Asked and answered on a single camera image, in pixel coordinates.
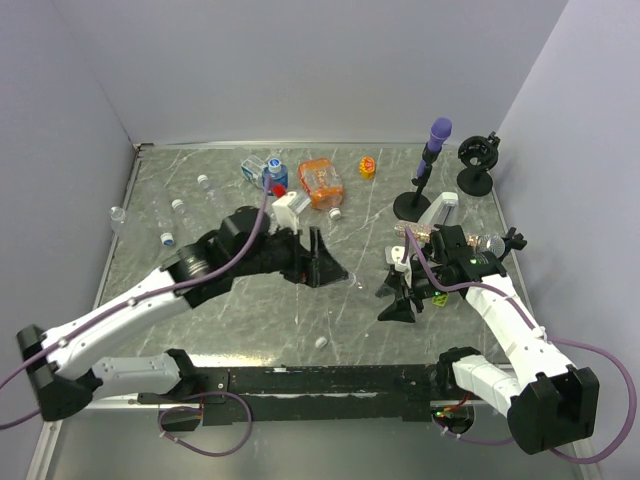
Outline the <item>clear Pocari bottle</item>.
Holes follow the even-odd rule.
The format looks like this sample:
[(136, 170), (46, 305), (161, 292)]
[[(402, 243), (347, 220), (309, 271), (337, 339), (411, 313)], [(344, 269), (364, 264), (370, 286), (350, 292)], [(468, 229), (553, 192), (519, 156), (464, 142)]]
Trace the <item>clear Pocari bottle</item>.
[(127, 226), (127, 212), (125, 209), (119, 206), (113, 206), (110, 208), (110, 224), (113, 233), (117, 237), (121, 237)]

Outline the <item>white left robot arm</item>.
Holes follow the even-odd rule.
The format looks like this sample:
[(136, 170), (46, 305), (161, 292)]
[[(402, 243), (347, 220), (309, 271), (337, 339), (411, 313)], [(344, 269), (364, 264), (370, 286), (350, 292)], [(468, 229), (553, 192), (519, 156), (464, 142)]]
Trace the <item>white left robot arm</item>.
[(203, 378), (183, 350), (149, 358), (112, 354), (134, 333), (229, 292), (237, 278), (279, 273), (310, 288), (347, 279), (318, 228), (310, 228), (304, 247), (299, 231), (269, 227), (263, 210), (241, 207), (101, 307), (49, 330), (22, 329), (17, 341), (41, 418), (66, 419), (108, 397), (144, 393), (184, 402), (203, 391)]

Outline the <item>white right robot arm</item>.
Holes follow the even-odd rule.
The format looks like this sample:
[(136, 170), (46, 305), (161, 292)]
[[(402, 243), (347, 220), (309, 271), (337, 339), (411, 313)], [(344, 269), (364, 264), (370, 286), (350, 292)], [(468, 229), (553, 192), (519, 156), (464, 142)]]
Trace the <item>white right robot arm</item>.
[(577, 368), (546, 336), (517, 294), (503, 265), (508, 246), (522, 235), (467, 235), (459, 225), (422, 226), (400, 221), (404, 246), (389, 247), (389, 273), (378, 296), (393, 296), (381, 321), (413, 323), (428, 299), (459, 293), (482, 318), (511, 365), (504, 372), (471, 347), (439, 357), (436, 384), (458, 398), (466, 391), (491, 405), (527, 454), (586, 439), (595, 427), (599, 381)]

